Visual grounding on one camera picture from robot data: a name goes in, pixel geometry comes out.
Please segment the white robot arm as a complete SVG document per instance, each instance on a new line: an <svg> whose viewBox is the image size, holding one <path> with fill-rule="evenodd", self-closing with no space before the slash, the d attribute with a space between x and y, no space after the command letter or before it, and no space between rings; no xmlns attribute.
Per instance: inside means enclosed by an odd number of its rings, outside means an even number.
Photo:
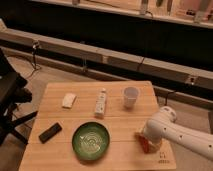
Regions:
<svg viewBox="0 0 213 171"><path fill-rule="evenodd" d="M163 106L146 121L142 134L154 144L164 138L213 161L213 135L178 125L176 119L176 112Z"/></svg>

